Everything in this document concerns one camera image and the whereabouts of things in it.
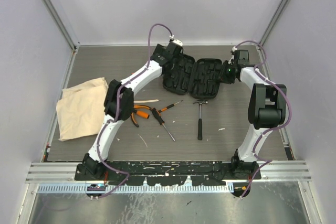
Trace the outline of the black plastic tool case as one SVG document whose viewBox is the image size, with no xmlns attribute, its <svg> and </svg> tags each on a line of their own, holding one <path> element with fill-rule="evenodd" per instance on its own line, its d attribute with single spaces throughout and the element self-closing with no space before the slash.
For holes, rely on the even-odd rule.
<svg viewBox="0 0 336 224">
<path fill-rule="evenodd" d="M 196 99 L 213 99 L 220 87 L 220 73 L 224 63 L 220 59 L 193 57 L 181 54 L 163 70 L 163 88 Z"/>
</svg>

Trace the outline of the black handled claw hammer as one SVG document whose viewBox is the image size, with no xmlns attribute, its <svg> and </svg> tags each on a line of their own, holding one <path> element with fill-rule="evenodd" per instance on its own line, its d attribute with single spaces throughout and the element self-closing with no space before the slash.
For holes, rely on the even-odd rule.
<svg viewBox="0 0 336 224">
<path fill-rule="evenodd" d="M 207 100 L 197 100 L 194 104 L 198 104 L 198 133 L 197 139 L 201 141 L 203 139 L 203 121 L 202 121 L 202 105 L 207 105 Z"/>
</svg>

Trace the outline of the orange black slim screwdriver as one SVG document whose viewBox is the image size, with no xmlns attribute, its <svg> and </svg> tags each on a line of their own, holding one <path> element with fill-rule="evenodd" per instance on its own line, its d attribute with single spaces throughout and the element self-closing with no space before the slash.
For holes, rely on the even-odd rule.
<svg viewBox="0 0 336 224">
<path fill-rule="evenodd" d="M 181 103 L 182 101 L 183 101 L 183 100 L 178 101 L 178 102 L 176 102 L 176 103 L 172 103 L 172 104 L 170 104 L 170 105 L 168 105 L 168 106 L 166 106 L 166 107 L 160 109 L 160 110 L 159 110 L 159 113 L 164 112 L 164 111 L 166 111 L 166 110 L 168 110 L 168 109 L 170 109 L 170 108 L 176 106 L 177 104 Z"/>
</svg>

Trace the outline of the black handled large screwdriver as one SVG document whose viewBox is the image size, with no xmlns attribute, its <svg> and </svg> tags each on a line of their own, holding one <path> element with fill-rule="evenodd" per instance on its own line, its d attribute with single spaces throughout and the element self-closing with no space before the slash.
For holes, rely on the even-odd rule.
<svg viewBox="0 0 336 224">
<path fill-rule="evenodd" d="M 160 112 L 156 108 L 152 108 L 151 112 L 152 112 L 152 115 L 154 116 L 154 118 L 159 122 L 159 125 L 162 126 L 167 131 L 167 133 L 170 136 L 170 138 L 172 139 L 172 141 L 175 142 L 176 139 L 171 134 L 171 132 L 168 130 L 168 128 L 165 126 L 165 122 L 162 119 Z"/>
</svg>

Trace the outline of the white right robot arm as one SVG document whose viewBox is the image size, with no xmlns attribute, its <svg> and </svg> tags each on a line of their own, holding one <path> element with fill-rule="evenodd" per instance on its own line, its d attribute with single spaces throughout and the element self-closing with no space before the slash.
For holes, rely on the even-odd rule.
<svg viewBox="0 0 336 224">
<path fill-rule="evenodd" d="M 219 80 L 233 84 L 236 80 L 251 90 L 248 106 L 249 129 L 241 146 L 231 158 L 230 175 L 251 178 L 258 169 L 259 152 L 267 137 L 286 119 L 286 92 L 283 84 L 270 82 L 249 61 L 249 52 L 233 47 L 232 57 L 223 63 Z"/>
</svg>

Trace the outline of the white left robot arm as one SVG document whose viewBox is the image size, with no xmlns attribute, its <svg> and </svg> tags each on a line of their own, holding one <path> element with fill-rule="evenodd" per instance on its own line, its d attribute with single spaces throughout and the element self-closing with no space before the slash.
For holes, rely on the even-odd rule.
<svg viewBox="0 0 336 224">
<path fill-rule="evenodd" d="M 160 77 L 164 70 L 180 56 L 183 44 L 173 39 L 167 46 L 158 44 L 148 62 L 129 77 L 112 80 L 104 100 L 104 119 L 92 147 L 77 165 L 75 180 L 103 179 L 107 171 L 129 176 L 126 171 L 111 167 L 107 163 L 109 149 L 120 126 L 131 116 L 134 96 L 147 84 Z"/>
</svg>

